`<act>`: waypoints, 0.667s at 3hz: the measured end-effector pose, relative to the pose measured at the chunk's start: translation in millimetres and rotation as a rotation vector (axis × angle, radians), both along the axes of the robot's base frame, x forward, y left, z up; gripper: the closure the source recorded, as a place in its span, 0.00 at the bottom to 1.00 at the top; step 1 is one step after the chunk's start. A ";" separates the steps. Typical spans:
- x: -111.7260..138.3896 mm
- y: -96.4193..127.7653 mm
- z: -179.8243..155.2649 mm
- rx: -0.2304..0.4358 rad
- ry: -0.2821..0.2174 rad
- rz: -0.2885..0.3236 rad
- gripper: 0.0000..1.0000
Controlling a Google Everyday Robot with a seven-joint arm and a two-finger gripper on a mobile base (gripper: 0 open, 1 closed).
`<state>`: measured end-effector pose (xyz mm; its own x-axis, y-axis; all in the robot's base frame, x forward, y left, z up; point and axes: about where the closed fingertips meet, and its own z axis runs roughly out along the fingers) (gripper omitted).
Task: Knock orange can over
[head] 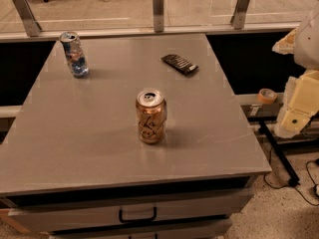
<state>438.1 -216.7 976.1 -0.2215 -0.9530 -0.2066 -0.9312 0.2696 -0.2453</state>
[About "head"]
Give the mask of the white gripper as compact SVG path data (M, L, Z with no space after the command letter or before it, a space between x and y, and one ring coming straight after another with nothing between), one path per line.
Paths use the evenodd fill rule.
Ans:
M289 77L285 86L274 132L279 137L291 138L319 112L319 72L315 71L319 70L319 4L297 29L277 41L272 51L282 55L294 53L296 64L311 69L299 78Z

